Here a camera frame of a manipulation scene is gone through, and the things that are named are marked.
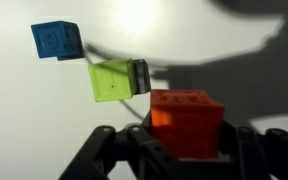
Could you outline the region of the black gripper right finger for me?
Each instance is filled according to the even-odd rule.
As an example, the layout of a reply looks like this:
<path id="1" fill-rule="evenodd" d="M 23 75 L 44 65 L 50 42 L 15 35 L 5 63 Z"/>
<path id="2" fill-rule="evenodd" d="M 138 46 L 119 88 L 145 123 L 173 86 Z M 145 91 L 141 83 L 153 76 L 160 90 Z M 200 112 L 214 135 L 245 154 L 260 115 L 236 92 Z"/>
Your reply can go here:
<path id="1" fill-rule="evenodd" d="M 224 180 L 288 180 L 288 131 L 270 128 L 258 134 L 249 127 L 220 126 L 219 150 L 229 155 L 230 178 Z"/>

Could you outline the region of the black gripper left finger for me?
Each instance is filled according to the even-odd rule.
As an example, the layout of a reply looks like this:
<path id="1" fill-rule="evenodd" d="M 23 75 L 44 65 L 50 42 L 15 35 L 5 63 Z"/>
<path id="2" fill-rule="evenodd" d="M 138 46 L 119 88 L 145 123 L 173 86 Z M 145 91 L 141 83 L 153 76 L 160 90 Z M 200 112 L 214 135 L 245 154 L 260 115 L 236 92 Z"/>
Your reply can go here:
<path id="1" fill-rule="evenodd" d="M 137 180 L 177 180 L 179 160 L 150 133 L 151 114 L 141 124 L 128 124 L 117 132 L 103 125 L 95 128 L 59 180 L 109 180 L 108 174 L 126 161 Z"/>

